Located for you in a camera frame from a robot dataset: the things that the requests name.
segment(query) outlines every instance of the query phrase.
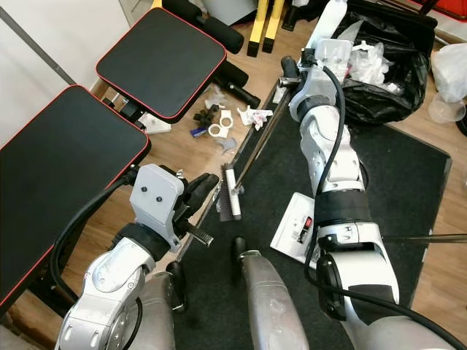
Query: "black garbage bag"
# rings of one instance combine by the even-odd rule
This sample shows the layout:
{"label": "black garbage bag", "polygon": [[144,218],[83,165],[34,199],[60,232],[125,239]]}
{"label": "black garbage bag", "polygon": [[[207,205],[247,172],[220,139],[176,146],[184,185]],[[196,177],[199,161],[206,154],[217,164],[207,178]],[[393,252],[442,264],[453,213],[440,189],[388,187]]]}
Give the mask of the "black garbage bag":
{"label": "black garbage bag", "polygon": [[376,85],[346,78],[343,88],[347,121],[382,124],[405,119],[425,98],[437,22],[366,1],[350,1],[334,37],[359,20],[363,23],[355,44],[362,40],[369,45],[383,43],[384,57],[393,63],[385,74],[385,82],[397,84],[402,93],[390,93]]}

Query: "clear plastic cup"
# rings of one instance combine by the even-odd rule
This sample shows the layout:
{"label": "clear plastic cup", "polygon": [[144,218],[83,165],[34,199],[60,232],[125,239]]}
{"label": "clear plastic cup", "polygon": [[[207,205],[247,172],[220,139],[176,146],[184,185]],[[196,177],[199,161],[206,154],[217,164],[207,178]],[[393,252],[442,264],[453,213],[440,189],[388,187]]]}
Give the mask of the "clear plastic cup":
{"label": "clear plastic cup", "polygon": [[448,103],[437,93],[428,106],[428,114],[437,123],[457,122],[466,115],[466,105],[462,102]]}

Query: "black cable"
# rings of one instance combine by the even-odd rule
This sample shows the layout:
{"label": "black cable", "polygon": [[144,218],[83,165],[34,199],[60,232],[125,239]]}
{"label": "black cable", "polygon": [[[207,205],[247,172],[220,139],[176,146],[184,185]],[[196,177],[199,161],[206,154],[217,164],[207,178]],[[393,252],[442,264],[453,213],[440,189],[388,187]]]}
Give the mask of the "black cable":
{"label": "black cable", "polygon": [[358,292],[352,292],[350,290],[345,290],[341,288],[335,288],[332,286],[325,286],[325,285],[320,284],[316,279],[313,279],[309,274],[309,264],[312,261],[312,255],[313,255],[313,251],[309,249],[309,251],[306,253],[304,272],[305,272],[306,280],[310,282],[311,284],[313,284],[315,287],[325,292],[332,292],[332,293],[343,295],[349,298],[362,300],[367,303],[372,303],[372,304],[381,306],[383,308],[388,308],[394,312],[397,312],[398,314],[411,318],[417,323],[420,323],[422,326],[426,327],[431,332],[443,338],[446,342],[448,342],[449,345],[453,346],[455,349],[467,350],[466,346],[464,346],[454,335],[446,331],[443,327],[439,326],[435,322],[431,321],[430,319],[427,319],[423,315],[420,315],[419,313],[409,308],[404,308],[403,306],[397,305],[395,303],[391,303],[390,301],[387,301],[387,300],[384,300],[378,297],[372,297],[370,295],[366,295],[366,294],[362,294]]}
{"label": "black cable", "polygon": [[333,82],[336,86],[337,94],[336,94],[336,104],[339,105],[339,126],[337,127],[337,135],[336,140],[334,142],[333,149],[328,158],[328,162],[326,163],[323,173],[321,174],[320,181],[318,182],[318,187],[316,189],[316,195],[319,195],[323,191],[324,182],[326,177],[328,177],[329,169],[331,168],[334,158],[336,157],[337,151],[339,151],[339,146],[341,145],[342,134],[344,132],[344,124],[345,124],[345,97],[344,91],[342,90],[341,84],[337,80],[334,73],[326,66],[323,67],[323,71],[328,75],[329,79]]}
{"label": "black cable", "polygon": [[[320,182],[318,183],[318,187],[316,191],[317,195],[323,191],[323,185],[324,185],[326,177],[328,176],[329,168],[331,167],[331,164],[334,161],[334,158],[340,146],[342,132],[344,130],[344,122],[345,122],[345,99],[344,99],[344,91],[342,90],[342,86],[340,85],[334,73],[328,67],[324,66],[323,71],[331,79],[331,81],[333,82],[337,90],[336,102],[339,103],[339,127],[337,130],[337,136],[334,142],[333,149],[329,156],[328,162],[326,163],[326,166],[323,170],[323,173],[321,174]],[[310,242],[308,252],[306,253],[306,259],[305,259],[305,264],[304,264],[305,278],[312,285],[314,285],[315,287],[325,292],[332,292],[335,294],[362,300],[367,303],[373,303],[375,305],[388,308],[401,315],[404,315],[404,316],[407,316],[413,319],[415,322],[420,323],[422,326],[428,328],[430,331],[434,332],[439,337],[443,338],[446,342],[448,342],[454,348],[459,349],[459,350],[467,350],[467,347],[465,347],[456,337],[454,337],[449,332],[447,332],[443,327],[437,325],[433,321],[427,319],[423,315],[420,315],[419,313],[409,308],[404,308],[403,306],[397,305],[395,303],[391,303],[390,301],[387,301],[387,300],[384,300],[378,297],[372,297],[370,295],[365,295],[363,293],[352,292],[349,290],[345,290],[342,288],[336,288],[332,286],[325,286],[325,285],[320,284],[316,279],[313,279],[311,275],[309,274],[309,264],[312,261],[312,255],[313,255],[314,248],[316,246],[316,241],[317,241],[317,225],[314,225],[312,240]]]}
{"label": "black cable", "polygon": [[130,348],[131,344],[136,338],[136,334],[138,333],[139,326],[141,325],[141,320],[143,319],[143,303],[138,297],[136,298],[136,305],[138,306],[138,317],[136,318],[136,323],[134,324],[133,332],[131,332],[130,338],[128,338],[128,341],[126,342],[122,350],[128,350]]}
{"label": "black cable", "polygon": [[87,202],[69,221],[65,230],[59,235],[55,244],[53,245],[52,253],[50,254],[50,273],[57,284],[69,297],[76,303],[78,296],[74,293],[73,289],[61,278],[60,267],[58,266],[58,257],[60,256],[62,247],[68,237],[73,233],[74,229],[82,223],[82,219],[95,210],[96,206],[100,205],[103,200],[109,197],[117,188],[123,184],[129,184],[131,179],[124,176],[108,186],[104,191],[99,193],[96,197]]}
{"label": "black cable", "polygon": [[359,159],[358,161],[360,162],[360,168],[363,170],[363,185],[365,186],[365,190],[368,190],[368,188],[370,188],[370,173],[368,172],[365,163],[362,162],[361,159]]}

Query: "white bag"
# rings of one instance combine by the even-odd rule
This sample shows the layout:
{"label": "white bag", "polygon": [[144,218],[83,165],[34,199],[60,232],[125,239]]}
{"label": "white bag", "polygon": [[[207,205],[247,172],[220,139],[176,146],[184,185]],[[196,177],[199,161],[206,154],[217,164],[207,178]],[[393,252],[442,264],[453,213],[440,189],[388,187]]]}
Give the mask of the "white bag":
{"label": "white bag", "polygon": [[433,52],[431,70],[436,89],[448,103],[467,96],[467,44],[452,44]]}

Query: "black foam roller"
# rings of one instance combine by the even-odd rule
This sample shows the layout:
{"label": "black foam roller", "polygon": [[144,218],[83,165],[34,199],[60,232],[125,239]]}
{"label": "black foam roller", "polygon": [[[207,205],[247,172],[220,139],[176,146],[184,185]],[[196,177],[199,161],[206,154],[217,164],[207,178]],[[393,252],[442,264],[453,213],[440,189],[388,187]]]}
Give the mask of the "black foam roller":
{"label": "black foam roller", "polygon": [[236,96],[246,104],[250,105],[251,108],[256,109],[260,105],[261,100],[246,91],[245,89],[242,89],[241,87],[236,86],[235,84],[228,83],[225,86],[225,89],[230,92],[232,95]]}
{"label": "black foam roller", "polygon": [[162,0],[162,7],[194,26],[199,26],[198,18],[203,15],[201,9],[188,0]]}
{"label": "black foam roller", "polygon": [[216,71],[216,76],[224,82],[232,82],[242,88],[247,84],[248,74],[228,61],[224,61]]}
{"label": "black foam roller", "polygon": [[238,31],[227,26],[215,17],[209,17],[206,19],[203,30],[223,44],[231,53],[238,53],[242,48],[244,40],[243,36]]}

